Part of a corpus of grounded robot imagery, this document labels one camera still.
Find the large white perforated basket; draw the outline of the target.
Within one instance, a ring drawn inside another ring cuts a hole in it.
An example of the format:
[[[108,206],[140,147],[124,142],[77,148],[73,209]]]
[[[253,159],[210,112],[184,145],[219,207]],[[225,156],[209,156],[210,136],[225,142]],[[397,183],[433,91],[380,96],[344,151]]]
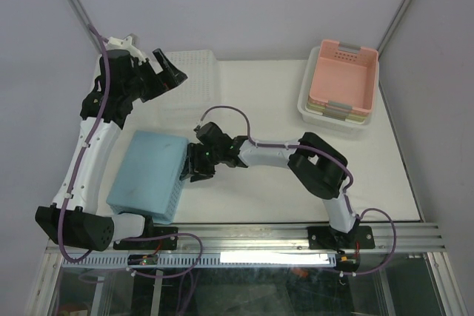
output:
[[[210,50],[165,53],[188,79],[150,101],[132,98],[134,57],[126,50],[108,50],[106,54],[99,59],[93,89],[83,103],[83,116],[100,114],[105,122],[128,130],[182,130],[221,99],[218,63]],[[153,53],[148,59],[159,74],[162,68]]]

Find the light blue perforated basket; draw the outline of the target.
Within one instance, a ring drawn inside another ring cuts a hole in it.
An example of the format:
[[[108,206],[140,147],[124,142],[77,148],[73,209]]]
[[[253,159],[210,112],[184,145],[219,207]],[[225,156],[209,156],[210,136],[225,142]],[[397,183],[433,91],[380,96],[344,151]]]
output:
[[[107,196],[114,213],[149,215],[155,223],[171,224],[184,182],[187,138],[137,131]]]

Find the pink perforated basket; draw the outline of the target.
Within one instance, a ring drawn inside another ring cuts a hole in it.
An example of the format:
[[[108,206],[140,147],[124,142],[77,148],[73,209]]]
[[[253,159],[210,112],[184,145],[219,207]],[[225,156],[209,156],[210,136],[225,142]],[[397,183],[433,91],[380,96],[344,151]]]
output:
[[[316,59],[308,102],[368,116],[378,86],[377,69],[377,50],[325,39]]]

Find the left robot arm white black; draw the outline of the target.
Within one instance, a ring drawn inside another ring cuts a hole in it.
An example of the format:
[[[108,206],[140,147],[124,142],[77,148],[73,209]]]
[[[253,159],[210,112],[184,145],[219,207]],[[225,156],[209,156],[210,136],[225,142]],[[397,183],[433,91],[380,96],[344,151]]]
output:
[[[101,252],[130,239],[147,248],[155,240],[150,214],[97,215],[101,180],[111,150],[135,101],[151,101],[187,79],[161,49],[148,58],[128,48],[106,50],[97,61],[92,90],[81,104],[79,139],[63,183],[36,223],[61,250]]]

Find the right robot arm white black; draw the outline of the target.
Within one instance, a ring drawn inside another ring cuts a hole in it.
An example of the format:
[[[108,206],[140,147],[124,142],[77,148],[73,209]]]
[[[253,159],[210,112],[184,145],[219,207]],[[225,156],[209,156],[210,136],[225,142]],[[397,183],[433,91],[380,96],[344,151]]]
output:
[[[340,249],[356,241],[359,217],[347,196],[354,177],[347,168],[347,159],[318,135],[306,132],[286,142],[257,141],[250,135],[232,138],[213,122],[196,127],[195,132],[198,141],[187,145],[182,181],[211,179],[219,164],[229,168],[289,169],[309,193],[323,201],[329,218],[323,244]]]

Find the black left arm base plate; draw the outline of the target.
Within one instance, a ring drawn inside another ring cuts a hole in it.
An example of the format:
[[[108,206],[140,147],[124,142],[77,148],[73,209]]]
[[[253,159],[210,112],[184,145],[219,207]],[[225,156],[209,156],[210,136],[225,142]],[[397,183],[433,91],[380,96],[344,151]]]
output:
[[[154,251],[160,246],[159,251],[175,251],[178,243],[178,237],[174,236],[176,233],[178,233],[178,227],[157,225],[139,238],[115,242],[113,249]]]

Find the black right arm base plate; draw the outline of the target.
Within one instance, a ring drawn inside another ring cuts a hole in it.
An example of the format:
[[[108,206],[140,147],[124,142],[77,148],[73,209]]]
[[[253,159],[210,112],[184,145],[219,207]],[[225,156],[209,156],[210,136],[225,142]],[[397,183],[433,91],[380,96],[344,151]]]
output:
[[[329,225],[310,226],[307,228],[310,249],[329,249],[345,251],[346,249],[375,249],[373,231],[370,226],[356,226],[350,232],[336,231]]]

